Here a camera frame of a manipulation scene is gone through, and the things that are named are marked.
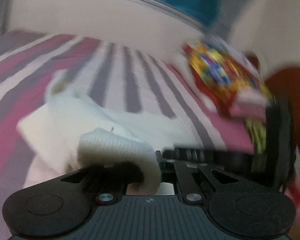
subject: brown object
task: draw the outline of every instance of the brown object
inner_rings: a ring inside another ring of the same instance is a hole
[[[260,62],[257,55],[253,52],[245,52],[244,55],[251,62],[251,64],[254,65],[257,70],[259,70]]]
[[[289,232],[289,237],[293,240],[300,240],[300,221],[296,219]]]
[[[284,93],[288,96],[294,117],[295,141],[300,148],[300,64],[284,65],[265,83],[273,95]]]

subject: white wall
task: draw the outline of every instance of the white wall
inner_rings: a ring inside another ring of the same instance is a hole
[[[234,28],[232,44],[253,50],[268,76],[285,62],[300,62],[300,0],[253,0]]]
[[[131,0],[13,0],[9,30],[96,37],[167,60],[199,30]]]

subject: green fabric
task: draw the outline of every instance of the green fabric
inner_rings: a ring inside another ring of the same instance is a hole
[[[261,155],[266,150],[266,127],[265,125],[251,118],[246,120],[245,125],[246,130],[248,131],[251,142],[254,145],[255,153]]]

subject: metal screw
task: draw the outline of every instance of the metal screw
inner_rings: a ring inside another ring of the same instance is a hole
[[[199,201],[201,199],[201,196],[196,193],[191,193],[186,196],[186,199],[189,201]]]
[[[112,194],[109,194],[109,193],[103,193],[103,194],[100,194],[98,196],[98,199],[100,201],[104,201],[104,202],[108,202],[108,201],[111,201],[114,199],[114,196]]]

